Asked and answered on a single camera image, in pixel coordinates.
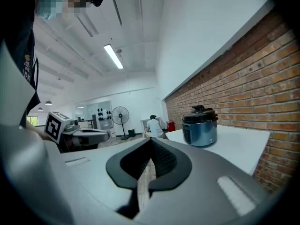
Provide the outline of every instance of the floor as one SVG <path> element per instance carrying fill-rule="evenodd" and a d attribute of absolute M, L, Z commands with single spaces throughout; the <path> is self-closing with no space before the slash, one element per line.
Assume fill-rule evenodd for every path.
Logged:
<path fill-rule="evenodd" d="M 99 143 L 98 148 L 105 148 L 114 146 L 120 143 L 126 143 L 138 138 L 142 138 L 143 135 L 136 135 L 135 137 L 130 137 L 126 140 L 121 140 L 119 137 L 112 137 L 108 139 L 106 142 Z M 142 210 L 144 206 L 149 201 L 149 193 L 148 193 L 148 184 L 156 179 L 155 175 L 155 166 L 152 160 L 150 159 L 149 163 L 147 164 L 144 172 L 140 176 L 138 182 L 137 182 L 137 192 L 138 192 L 138 202 L 139 202 L 139 208 Z"/>

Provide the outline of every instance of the white table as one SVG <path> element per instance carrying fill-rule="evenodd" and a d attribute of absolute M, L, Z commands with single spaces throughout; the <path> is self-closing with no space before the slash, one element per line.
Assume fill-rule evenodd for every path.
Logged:
<path fill-rule="evenodd" d="M 171 141 L 187 144 L 182 130 L 165 134 Z M 227 159 L 244 172 L 252 175 L 267 144 L 270 132 L 236 127 L 217 126 L 217 141 L 206 148 Z"/>
<path fill-rule="evenodd" d="M 155 119 L 159 122 L 159 124 L 160 124 L 160 117 L 155 117 Z M 147 121 L 149 121 L 150 120 L 150 116 L 148 117 L 148 118 L 144 118 L 144 119 L 141 119 L 141 126 L 142 126 L 142 136 L 143 137 L 146 137 L 145 136 L 145 126 L 146 126 L 146 123 L 147 123 Z"/>

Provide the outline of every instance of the face mask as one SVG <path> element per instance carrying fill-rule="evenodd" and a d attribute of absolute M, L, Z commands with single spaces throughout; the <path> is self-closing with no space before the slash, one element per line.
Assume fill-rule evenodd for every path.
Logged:
<path fill-rule="evenodd" d="M 68 7 L 68 0 L 38 0 L 37 15 L 50 19 L 57 14 L 62 15 L 63 8 Z"/>

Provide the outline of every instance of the rectangular light fixture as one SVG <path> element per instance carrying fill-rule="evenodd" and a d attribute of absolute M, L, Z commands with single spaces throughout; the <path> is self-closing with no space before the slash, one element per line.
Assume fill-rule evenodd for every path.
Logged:
<path fill-rule="evenodd" d="M 107 44 L 104 46 L 104 49 L 107 51 L 108 55 L 111 57 L 113 62 L 117 65 L 118 69 L 123 69 L 123 65 L 121 64 L 120 60 L 118 59 L 116 53 L 114 52 L 112 46 Z"/>

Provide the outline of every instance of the black trash can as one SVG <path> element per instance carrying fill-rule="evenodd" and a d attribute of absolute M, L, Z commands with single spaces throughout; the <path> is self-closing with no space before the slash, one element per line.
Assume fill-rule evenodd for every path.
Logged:
<path fill-rule="evenodd" d="M 128 130 L 128 134 L 129 137 L 135 137 L 135 130 L 134 129 Z"/>

